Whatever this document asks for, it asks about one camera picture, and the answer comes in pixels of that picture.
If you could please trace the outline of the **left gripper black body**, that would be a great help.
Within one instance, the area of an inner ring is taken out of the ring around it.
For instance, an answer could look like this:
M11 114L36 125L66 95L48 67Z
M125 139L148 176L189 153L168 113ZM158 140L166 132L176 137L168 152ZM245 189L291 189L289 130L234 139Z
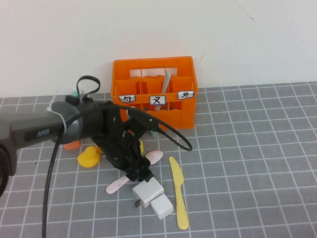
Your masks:
M139 141L147 131L154 130L153 116L111 101L93 100L81 102L81 113L89 137L115 168L129 164L129 172L138 172L139 181L148 182L154 176Z

